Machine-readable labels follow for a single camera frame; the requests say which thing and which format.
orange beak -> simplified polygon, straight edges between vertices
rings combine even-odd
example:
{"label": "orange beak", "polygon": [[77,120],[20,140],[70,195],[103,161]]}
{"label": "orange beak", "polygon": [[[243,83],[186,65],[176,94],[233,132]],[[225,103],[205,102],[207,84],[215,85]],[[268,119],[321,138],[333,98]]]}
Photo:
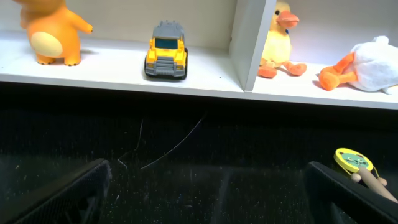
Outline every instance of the orange beak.
{"label": "orange beak", "polygon": [[276,21],[283,28],[289,29],[297,26],[300,19],[295,14],[292,14],[289,11],[283,11],[279,14]]}

yellow plush duck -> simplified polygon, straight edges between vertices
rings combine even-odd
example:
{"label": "yellow plush duck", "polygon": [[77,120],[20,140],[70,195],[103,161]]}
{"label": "yellow plush duck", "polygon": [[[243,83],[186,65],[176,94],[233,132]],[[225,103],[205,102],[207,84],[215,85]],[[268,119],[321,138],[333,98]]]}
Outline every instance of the yellow plush duck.
{"label": "yellow plush duck", "polygon": [[292,75],[300,76],[307,70],[305,64],[293,65],[289,62],[292,44],[287,29],[297,26],[299,18],[290,12],[286,2],[276,3],[267,41],[262,52],[258,75],[264,78],[274,78],[280,66],[284,66]]}

black table surface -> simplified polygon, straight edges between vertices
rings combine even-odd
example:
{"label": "black table surface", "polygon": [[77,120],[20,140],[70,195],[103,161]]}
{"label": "black table surface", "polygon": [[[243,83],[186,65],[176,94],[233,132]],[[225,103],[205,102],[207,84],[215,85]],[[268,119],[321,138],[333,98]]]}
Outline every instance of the black table surface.
{"label": "black table surface", "polygon": [[370,158],[398,195],[395,111],[8,83],[0,94],[0,208],[105,158],[100,223],[310,223],[303,169],[340,171],[339,147]]}

plush duck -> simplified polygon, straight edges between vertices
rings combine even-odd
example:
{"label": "plush duck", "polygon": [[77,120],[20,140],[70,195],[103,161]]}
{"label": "plush duck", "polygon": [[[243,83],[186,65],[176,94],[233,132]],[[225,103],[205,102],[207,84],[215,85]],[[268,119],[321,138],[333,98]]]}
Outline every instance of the plush duck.
{"label": "plush duck", "polygon": [[14,0],[22,5],[21,27],[27,29],[37,62],[49,65],[64,58],[65,65],[80,63],[78,30],[92,33],[93,26],[68,10],[65,0]]}
{"label": "plush duck", "polygon": [[372,42],[357,44],[336,65],[324,68],[319,75],[321,86],[333,90],[349,83],[364,91],[384,90],[398,95],[398,48],[384,36]]}
{"label": "plush duck", "polygon": [[271,26],[268,31],[266,44],[262,52],[258,75],[265,78],[274,78],[280,66],[284,66],[292,75],[303,75],[307,70],[305,64],[293,65],[289,62],[292,44],[287,29],[295,27],[299,18],[290,12],[286,2],[277,2]]}

yellow toy truck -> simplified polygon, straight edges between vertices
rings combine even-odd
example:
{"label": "yellow toy truck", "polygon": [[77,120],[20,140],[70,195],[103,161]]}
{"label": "yellow toy truck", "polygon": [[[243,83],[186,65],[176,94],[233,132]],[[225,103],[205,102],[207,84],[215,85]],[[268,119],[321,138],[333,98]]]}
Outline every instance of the yellow toy truck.
{"label": "yellow toy truck", "polygon": [[178,22],[161,21],[150,40],[144,70],[148,77],[187,77],[188,50],[184,29]]}

